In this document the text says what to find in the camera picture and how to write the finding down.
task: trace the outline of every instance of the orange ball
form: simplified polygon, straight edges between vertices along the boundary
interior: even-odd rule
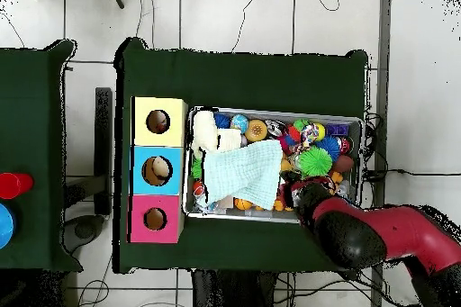
[[[274,202],[274,208],[276,211],[282,211],[284,209],[284,205],[282,204],[282,202],[280,200],[276,200]]]
[[[247,209],[253,206],[253,204],[250,201],[242,200],[242,199],[234,199],[234,204],[241,211],[246,211]]]

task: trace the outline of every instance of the green spiky ball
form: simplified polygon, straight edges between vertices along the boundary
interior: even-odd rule
[[[332,164],[329,153],[318,147],[311,147],[302,152],[296,161],[296,166],[304,176],[326,176]]]

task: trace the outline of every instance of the dark green table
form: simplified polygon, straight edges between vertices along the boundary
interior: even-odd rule
[[[189,105],[364,117],[367,55],[265,56],[146,50],[127,39],[116,53],[114,269],[196,267],[282,272],[337,269],[298,225],[186,219],[174,245],[126,242],[130,98]]]

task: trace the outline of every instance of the bin of toys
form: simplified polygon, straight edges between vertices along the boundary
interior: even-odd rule
[[[249,198],[259,201],[255,192],[259,189],[264,192],[265,180],[274,182],[271,170],[279,171],[276,172],[278,184],[284,182],[283,177],[287,173],[303,179],[323,176],[332,194],[358,203],[361,201],[365,128],[358,118],[196,106],[189,110],[186,128],[182,206],[189,217],[297,223],[293,209],[284,207],[278,192],[274,203],[266,203],[265,207],[249,201]],[[265,147],[274,149],[274,146],[282,150],[280,155],[276,155],[276,163],[274,154],[270,157],[264,154]],[[222,169],[222,185],[230,186],[229,193],[225,188],[218,188],[216,190],[222,195],[227,195],[223,198],[218,196],[216,201],[204,205],[204,198],[208,195],[207,178],[210,183],[209,176],[214,171],[206,173],[203,160],[208,158],[209,162],[210,157],[214,159],[221,154],[236,157],[236,149],[247,149],[248,154],[244,154],[244,150],[239,151],[242,153],[238,160],[226,160],[226,167],[217,166],[217,169]],[[229,176],[235,174],[235,177],[227,177],[227,172],[230,172]],[[240,188],[232,192],[236,177],[250,175],[261,175],[260,180],[255,176],[254,188],[244,188],[245,191]],[[260,197],[260,203],[263,203],[264,195]]]

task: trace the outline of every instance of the red ball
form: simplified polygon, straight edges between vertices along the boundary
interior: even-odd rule
[[[348,172],[354,166],[354,160],[346,155],[339,155],[338,160],[333,163],[333,167],[331,168],[333,171],[343,173]]]
[[[201,196],[205,192],[205,187],[200,180],[195,181],[192,189],[195,196]]]

